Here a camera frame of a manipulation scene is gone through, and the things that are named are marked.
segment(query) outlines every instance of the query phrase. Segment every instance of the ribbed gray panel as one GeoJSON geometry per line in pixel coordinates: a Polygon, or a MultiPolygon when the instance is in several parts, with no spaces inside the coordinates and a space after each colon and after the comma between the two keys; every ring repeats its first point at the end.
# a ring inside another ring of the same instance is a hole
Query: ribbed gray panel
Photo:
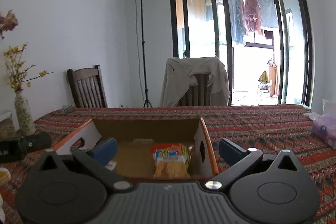
{"type": "Polygon", "coordinates": [[[246,224],[223,195],[197,183],[140,183],[132,192],[110,197],[88,224],[246,224]]]}

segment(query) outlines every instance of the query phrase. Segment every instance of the triangular cutout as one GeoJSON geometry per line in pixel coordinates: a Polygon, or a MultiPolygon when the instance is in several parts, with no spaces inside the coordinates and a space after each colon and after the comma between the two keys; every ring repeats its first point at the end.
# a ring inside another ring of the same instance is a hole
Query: triangular cutout
{"type": "Polygon", "coordinates": [[[286,169],[286,170],[297,171],[297,168],[295,167],[294,163],[292,162],[290,156],[284,156],[282,158],[282,161],[279,164],[278,168],[279,169],[286,169]]]}
{"type": "Polygon", "coordinates": [[[41,166],[41,170],[44,171],[44,170],[51,170],[51,169],[57,169],[57,165],[53,159],[52,156],[48,156],[43,165],[41,166]]]}

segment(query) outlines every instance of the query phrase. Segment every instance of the window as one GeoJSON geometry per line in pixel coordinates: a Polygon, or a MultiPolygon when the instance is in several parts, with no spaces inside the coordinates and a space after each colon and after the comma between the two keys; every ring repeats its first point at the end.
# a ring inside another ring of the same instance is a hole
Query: window
{"type": "Polygon", "coordinates": [[[217,56],[228,72],[230,105],[309,105],[312,41],[306,0],[171,0],[171,18],[174,57],[217,56]],[[258,12],[247,15],[253,1],[258,12]],[[267,94],[258,81],[264,71],[267,94]]]}

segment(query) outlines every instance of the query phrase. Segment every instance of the purple tissue package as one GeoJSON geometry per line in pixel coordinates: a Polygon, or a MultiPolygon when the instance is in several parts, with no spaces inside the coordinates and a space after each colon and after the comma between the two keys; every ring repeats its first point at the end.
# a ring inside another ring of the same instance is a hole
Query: purple tissue package
{"type": "Polygon", "coordinates": [[[332,149],[336,149],[336,115],[318,116],[313,121],[311,131],[332,149]]]}

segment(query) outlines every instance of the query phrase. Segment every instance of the table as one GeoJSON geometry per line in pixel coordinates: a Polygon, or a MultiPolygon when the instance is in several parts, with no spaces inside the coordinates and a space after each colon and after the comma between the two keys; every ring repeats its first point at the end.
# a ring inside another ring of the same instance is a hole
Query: table
{"type": "MultiPolygon", "coordinates": [[[[218,153],[218,142],[228,138],[243,148],[256,147],[265,154],[291,149],[305,166],[320,192],[321,207],[316,224],[336,223],[336,150],[311,134],[312,121],[304,116],[309,110],[297,105],[176,108],[77,108],[58,110],[36,123],[37,133],[47,132],[52,146],[75,128],[93,119],[190,119],[203,117],[208,128],[220,172],[229,168],[218,153]]],[[[26,173],[43,151],[30,153],[22,161],[5,164],[12,180],[0,187],[6,223],[22,223],[14,198],[26,173]]]]}

